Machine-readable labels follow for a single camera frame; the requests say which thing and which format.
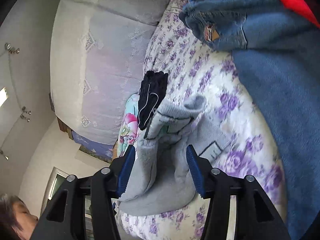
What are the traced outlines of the white lace-covered headboard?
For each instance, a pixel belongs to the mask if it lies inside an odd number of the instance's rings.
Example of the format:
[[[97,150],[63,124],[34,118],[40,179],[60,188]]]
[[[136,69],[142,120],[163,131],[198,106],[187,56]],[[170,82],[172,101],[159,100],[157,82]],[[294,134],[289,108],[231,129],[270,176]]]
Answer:
[[[147,46],[170,0],[60,0],[50,46],[56,116],[111,145],[139,91]]]

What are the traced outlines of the blue denim jeans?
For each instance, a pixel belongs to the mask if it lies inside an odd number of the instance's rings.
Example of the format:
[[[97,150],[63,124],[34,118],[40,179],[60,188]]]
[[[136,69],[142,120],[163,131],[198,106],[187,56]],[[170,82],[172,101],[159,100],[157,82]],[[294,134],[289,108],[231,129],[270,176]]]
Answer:
[[[292,239],[319,239],[319,29],[280,0],[189,0],[180,19],[230,51],[283,160]]]

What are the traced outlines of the green framed window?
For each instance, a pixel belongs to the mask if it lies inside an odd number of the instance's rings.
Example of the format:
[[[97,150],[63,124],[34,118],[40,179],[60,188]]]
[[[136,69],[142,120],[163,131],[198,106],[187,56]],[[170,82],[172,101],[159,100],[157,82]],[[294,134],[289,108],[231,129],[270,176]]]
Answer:
[[[41,206],[41,214],[44,212],[47,204],[51,201],[53,195],[57,192],[63,181],[68,177],[66,172],[53,167],[48,179],[48,183],[44,192],[44,197]]]

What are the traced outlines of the grey sweatpants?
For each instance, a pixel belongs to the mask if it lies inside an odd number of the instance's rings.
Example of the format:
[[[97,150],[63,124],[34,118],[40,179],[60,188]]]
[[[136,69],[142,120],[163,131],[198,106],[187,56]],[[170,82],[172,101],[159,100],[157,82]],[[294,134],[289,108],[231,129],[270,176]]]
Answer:
[[[211,164],[231,146],[218,119],[195,94],[178,106],[163,99],[147,128],[136,139],[136,160],[120,211],[132,216],[158,215],[186,206],[195,186],[186,159],[188,145]]]

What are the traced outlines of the ceiling spotlight fixture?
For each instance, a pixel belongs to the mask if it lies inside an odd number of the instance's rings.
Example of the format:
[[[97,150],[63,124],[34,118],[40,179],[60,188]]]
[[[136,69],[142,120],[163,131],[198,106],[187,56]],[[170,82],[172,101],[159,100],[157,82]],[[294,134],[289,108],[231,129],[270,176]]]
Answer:
[[[13,47],[10,43],[6,43],[4,48],[9,54],[19,54],[20,53],[20,49]]]

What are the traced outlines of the floral turquoise folded quilt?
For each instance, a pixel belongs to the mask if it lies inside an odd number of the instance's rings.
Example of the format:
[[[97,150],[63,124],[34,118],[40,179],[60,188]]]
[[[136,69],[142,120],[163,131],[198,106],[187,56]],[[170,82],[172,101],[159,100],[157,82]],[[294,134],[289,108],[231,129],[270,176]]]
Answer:
[[[129,145],[133,145],[138,131],[138,101],[139,95],[133,94],[125,105],[120,131],[118,135],[117,156],[121,157]]]

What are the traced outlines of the folded black pants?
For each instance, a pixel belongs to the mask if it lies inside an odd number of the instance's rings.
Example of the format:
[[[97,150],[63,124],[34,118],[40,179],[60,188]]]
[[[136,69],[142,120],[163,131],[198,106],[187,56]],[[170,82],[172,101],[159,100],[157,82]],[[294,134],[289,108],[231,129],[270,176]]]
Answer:
[[[149,119],[154,115],[167,91],[168,73],[147,71],[141,83],[138,101],[138,127],[146,129]]]

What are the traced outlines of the blue patterned cloth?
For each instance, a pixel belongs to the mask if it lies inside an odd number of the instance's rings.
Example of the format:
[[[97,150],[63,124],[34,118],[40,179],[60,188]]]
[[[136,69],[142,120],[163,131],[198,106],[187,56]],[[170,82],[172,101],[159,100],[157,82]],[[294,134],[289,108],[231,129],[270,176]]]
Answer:
[[[91,141],[77,134],[75,131],[72,131],[72,137],[77,144],[80,144],[80,151],[104,162],[111,163],[113,158],[113,145],[106,145]]]

